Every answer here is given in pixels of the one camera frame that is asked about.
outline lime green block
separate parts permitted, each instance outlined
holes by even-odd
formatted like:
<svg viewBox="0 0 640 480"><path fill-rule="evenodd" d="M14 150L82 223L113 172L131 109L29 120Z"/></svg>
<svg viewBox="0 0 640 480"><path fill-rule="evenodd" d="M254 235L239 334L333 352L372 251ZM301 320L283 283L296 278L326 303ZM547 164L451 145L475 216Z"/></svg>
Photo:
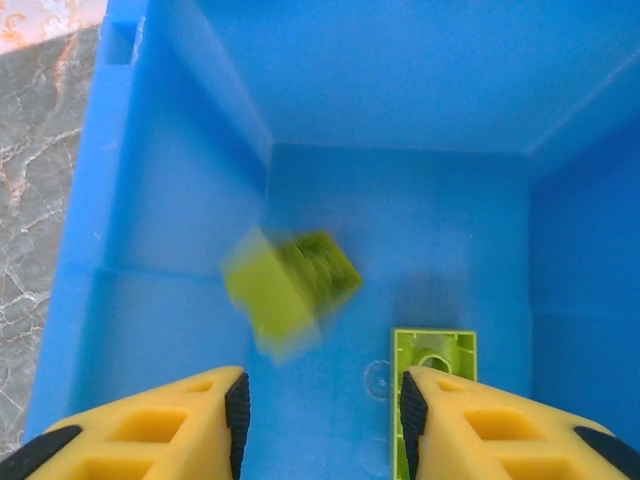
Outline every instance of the lime green block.
<svg viewBox="0 0 640 480"><path fill-rule="evenodd" d="M249 315L258 347L274 358L319 341L318 318L362 285L351 262L324 232L274 245L256 231L223 273L231 300Z"/></svg>
<svg viewBox="0 0 640 480"><path fill-rule="evenodd" d="M418 365L477 380L476 334L460 330L396 329L393 352L393 471L395 480L409 480L400 423L402 374Z"/></svg>

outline marble surface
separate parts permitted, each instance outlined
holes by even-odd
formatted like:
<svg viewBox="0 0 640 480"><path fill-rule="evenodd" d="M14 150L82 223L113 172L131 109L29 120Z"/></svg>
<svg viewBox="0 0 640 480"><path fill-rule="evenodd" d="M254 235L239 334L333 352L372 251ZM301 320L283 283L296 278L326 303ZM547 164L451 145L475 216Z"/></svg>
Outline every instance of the marble surface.
<svg viewBox="0 0 640 480"><path fill-rule="evenodd" d="M22 435L97 38L0 57L0 458Z"/></svg>

